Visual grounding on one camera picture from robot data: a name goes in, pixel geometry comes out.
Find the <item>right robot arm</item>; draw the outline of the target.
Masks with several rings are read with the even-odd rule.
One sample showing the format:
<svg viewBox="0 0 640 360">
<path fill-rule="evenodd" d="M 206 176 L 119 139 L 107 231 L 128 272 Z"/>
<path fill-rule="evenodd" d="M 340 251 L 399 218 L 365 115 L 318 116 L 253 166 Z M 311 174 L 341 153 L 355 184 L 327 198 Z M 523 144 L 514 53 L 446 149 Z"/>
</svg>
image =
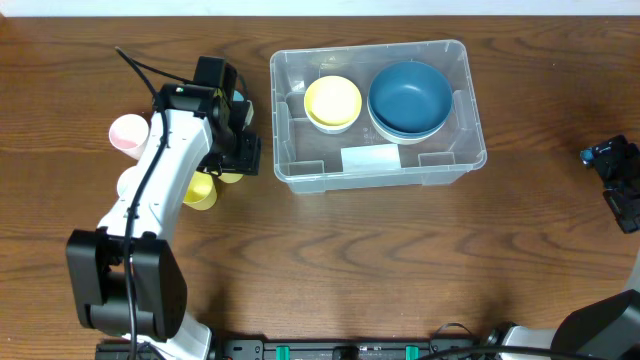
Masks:
<svg viewBox="0 0 640 360">
<path fill-rule="evenodd" d="M 639 148 L 617 135 L 580 153 L 603 182 L 603 197 L 625 234 L 639 231 Z M 639 265 L 623 291 L 572 312 L 556 329 L 510 325 L 497 343 L 601 359 L 639 357 Z"/>
</svg>

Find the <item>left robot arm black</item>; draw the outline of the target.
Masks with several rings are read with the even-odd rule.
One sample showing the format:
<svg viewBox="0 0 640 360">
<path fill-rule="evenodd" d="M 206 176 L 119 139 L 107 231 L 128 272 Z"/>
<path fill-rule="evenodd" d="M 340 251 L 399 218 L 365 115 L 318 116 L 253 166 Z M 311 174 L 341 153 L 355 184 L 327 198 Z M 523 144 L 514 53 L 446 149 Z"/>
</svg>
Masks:
<svg viewBox="0 0 640 360">
<path fill-rule="evenodd" d="M 188 314 L 187 285 L 171 251 L 197 172 L 255 176 L 261 140 L 244 82 L 225 59 L 202 56 L 190 80 L 152 89 L 151 133 L 131 183 L 93 230 L 74 230 L 66 260 L 80 324 L 127 337 L 101 359 L 212 359 L 213 331 Z"/>
</svg>

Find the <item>blue plastic cup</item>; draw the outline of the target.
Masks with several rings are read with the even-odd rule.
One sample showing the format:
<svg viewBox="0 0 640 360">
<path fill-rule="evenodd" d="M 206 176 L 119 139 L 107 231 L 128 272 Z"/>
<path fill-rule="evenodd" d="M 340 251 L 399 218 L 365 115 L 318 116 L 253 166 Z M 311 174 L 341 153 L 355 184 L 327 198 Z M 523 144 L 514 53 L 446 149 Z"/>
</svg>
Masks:
<svg viewBox="0 0 640 360">
<path fill-rule="evenodd" d="M 239 91 L 233 95 L 232 122 L 242 128 L 248 127 L 254 116 L 253 103 L 246 99 Z"/>
</svg>

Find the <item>pink plastic cup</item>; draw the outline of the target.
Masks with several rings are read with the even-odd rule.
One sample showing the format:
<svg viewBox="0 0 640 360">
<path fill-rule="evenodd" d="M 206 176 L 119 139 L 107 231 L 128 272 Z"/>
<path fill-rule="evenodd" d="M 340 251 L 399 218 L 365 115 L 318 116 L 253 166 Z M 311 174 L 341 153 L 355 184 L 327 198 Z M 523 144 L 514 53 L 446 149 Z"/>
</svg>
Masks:
<svg viewBox="0 0 640 360">
<path fill-rule="evenodd" d="M 108 137 L 114 148 L 139 160 L 145 150 L 149 130 L 149 125 L 142 116 L 125 114 L 111 124 Z"/>
</svg>

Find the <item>yellow small bowl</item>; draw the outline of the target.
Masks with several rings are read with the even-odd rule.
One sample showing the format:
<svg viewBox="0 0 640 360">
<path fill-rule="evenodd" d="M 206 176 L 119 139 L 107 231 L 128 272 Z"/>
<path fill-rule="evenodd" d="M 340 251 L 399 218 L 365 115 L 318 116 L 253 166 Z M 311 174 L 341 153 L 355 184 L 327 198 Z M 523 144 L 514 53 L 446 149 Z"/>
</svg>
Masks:
<svg viewBox="0 0 640 360">
<path fill-rule="evenodd" d="M 315 80 L 304 94 L 304 110 L 327 125 L 341 124 L 360 116 L 362 95 L 358 87 L 341 76 L 324 76 Z"/>
</svg>

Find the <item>white plastic cup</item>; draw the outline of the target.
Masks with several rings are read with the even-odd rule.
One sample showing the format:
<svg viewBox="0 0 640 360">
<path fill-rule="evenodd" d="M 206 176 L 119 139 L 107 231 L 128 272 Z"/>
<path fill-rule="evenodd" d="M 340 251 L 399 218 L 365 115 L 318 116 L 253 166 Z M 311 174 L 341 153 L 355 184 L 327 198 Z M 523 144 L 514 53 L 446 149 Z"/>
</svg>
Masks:
<svg viewBox="0 0 640 360">
<path fill-rule="evenodd" d="M 122 196 L 129 184 L 130 177 L 136 172 L 136 167 L 132 166 L 127 168 L 125 171 L 121 173 L 117 180 L 116 184 L 116 192 L 118 196 Z"/>
</svg>

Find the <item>clear plastic storage container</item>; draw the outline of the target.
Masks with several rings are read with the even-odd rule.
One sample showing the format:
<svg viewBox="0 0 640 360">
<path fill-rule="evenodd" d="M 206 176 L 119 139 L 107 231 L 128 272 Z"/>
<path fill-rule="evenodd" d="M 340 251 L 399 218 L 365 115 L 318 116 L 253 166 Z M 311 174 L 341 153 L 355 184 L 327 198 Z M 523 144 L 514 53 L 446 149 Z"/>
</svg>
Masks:
<svg viewBox="0 0 640 360">
<path fill-rule="evenodd" d="M 315 80 L 341 76 L 363 96 L 385 67 L 422 62 L 452 86 L 452 112 L 443 126 L 411 145 L 388 141 L 369 110 L 346 131 L 327 134 L 304 109 Z M 279 50 L 270 59 L 274 173 L 296 194 L 398 185 L 446 185 L 488 160 L 468 52 L 457 40 Z"/>
</svg>

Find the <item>white small bowl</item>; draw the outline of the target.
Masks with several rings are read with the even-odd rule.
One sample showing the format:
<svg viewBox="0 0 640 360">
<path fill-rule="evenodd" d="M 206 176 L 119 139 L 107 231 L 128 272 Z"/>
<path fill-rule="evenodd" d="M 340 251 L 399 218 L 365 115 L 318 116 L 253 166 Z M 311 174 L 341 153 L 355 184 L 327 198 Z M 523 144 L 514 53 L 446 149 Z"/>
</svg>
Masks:
<svg viewBox="0 0 640 360">
<path fill-rule="evenodd" d="M 343 132 L 346 132 L 357 120 L 357 117 L 355 117 L 341 124 L 327 125 L 325 123 L 320 122 L 318 118 L 312 113 L 307 113 L 307 117 L 316 129 L 318 129 L 322 133 L 329 134 L 329 135 L 336 135 L 336 134 L 341 134 Z"/>
</svg>

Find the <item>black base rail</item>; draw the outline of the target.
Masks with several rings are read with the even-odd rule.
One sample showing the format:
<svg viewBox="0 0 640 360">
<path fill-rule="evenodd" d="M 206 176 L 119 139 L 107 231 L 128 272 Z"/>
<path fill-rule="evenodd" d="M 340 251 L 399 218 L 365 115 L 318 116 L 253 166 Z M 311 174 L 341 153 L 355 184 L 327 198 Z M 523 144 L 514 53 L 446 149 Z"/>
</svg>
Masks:
<svg viewBox="0 0 640 360">
<path fill-rule="evenodd" d="M 259 339 L 213 341 L 201 356 L 214 360 L 413 360 L 582 359 L 582 354 L 553 352 L 532 346 L 476 345 L 469 338 L 436 338 L 426 342 L 263 342 Z"/>
</svg>

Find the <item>dark blue bowl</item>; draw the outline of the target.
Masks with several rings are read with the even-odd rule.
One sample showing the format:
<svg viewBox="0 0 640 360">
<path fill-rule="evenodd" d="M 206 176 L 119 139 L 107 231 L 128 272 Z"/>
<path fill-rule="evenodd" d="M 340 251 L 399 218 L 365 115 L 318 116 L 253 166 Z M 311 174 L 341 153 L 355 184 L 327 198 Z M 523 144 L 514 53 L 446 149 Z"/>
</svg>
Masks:
<svg viewBox="0 0 640 360">
<path fill-rule="evenodd" d="M 369 87 L 370 101 L 392 129 L 418 133 L 439 125 L 453 109 L 448 79 L 431 65 L 403 61 L 378 72 Z"/>
<path fill-rule="evenodd" d="M 433 129 L 430 129 L 424 132 L 418 132 L 418 133 L 407 133 L 407 132 L 402 132 L 399 130 L 392 129 L 389 125 L 384 124 L 382 122 L 382 119 L 377 115 L 377 113 L 373 109 L 370 101 L 367 101 L 367 109 L 369 111 L 369 115 L 371 116 L 373 125 L 375 125 L 377 128 L 380 128 L 384 133 L 389 134 L 390 136 L 395 136 L 397 138 L 407 139 L 407 140 L 427 138 L 435 134 L 436 132 L 438 132 L 448 120 L 448 116 L 446 116 L 445 119 L 439 125 L 436 125 Z"/>
</svg>

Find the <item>beige large bowl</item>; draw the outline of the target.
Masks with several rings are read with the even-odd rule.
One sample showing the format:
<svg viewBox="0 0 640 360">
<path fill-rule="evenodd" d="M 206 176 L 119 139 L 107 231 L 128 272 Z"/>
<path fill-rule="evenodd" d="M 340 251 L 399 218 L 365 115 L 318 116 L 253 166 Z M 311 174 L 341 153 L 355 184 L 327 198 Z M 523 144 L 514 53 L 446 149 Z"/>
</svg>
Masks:
<svg viewBox="0 0 640 360">
<path fill-rule="evenodd" d="M 427 133 L 422 135 L 398 135 L 384 128 L 382 126 L 382 123 L 378 121 L 376 118 L 372 118 L 371 122 L 372 122 L 373 128 L 378 132 L 378 134 L 382 138 L 399 145 L 413 145 L 413 144 L 420 143 L 426 140 L 427 138 L 431 137 L 432 135 L 435 135 L 444 126 L 444 124 L 441 124 L 437 126 L 434 130 L 428 131 Z"/>
</svg>

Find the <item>yellow plastic cup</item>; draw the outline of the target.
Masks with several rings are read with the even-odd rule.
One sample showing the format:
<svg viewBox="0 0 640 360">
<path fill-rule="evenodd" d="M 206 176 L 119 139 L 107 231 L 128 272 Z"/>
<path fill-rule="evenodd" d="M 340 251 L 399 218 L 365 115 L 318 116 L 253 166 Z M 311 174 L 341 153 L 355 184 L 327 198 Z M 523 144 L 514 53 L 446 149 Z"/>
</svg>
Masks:
<svg viewBox="0 0 640 360">
<path fill-rule="evenodd" d="M 218 179 L 226 184 L 234 184 L 239 182 L 243 177 L 243 174 L 238 173 L 222 173 L 218 176 Z"/>
<path fill-rule="evenodd" d="M 183 203 L 192 209 L 205 211 L 214 206 L 217 191 L 210 174 L 196 171 L 191 178 Z"/>
</svg>

